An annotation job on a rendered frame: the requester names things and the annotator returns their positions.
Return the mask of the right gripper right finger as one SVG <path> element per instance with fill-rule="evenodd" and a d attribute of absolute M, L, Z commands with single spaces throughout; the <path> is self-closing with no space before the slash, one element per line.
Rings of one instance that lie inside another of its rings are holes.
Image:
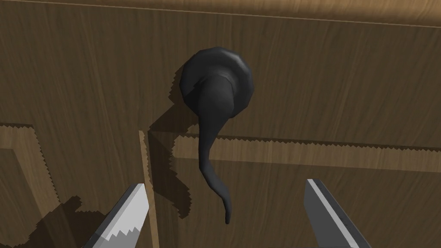
<path fill-rule="evenodd" d="M 372 248 L 320 179 L 307 179 L 304 208 L 320 248 Z"/>

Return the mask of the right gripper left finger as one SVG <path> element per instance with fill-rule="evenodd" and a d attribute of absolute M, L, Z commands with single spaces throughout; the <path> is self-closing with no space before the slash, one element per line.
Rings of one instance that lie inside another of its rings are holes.
<path fill-rule="evenodd" d="M 135 248 L 149 210 L 145 184 L 132 184 L 82 248 Z"/>

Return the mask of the brown wooden door leaf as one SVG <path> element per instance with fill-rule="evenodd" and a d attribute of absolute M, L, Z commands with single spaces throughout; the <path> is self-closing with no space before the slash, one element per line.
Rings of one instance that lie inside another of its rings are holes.
<path fill-rule="evenodd" d="M 255 84 L 228 225 L 179 89 L 217 46 Z M 136 248 L 314 247 L 308 178 L 372 248 L 441 248 L 441 0 L 0 0 L 0 248 L 83 248 L 133 183 Z"/>

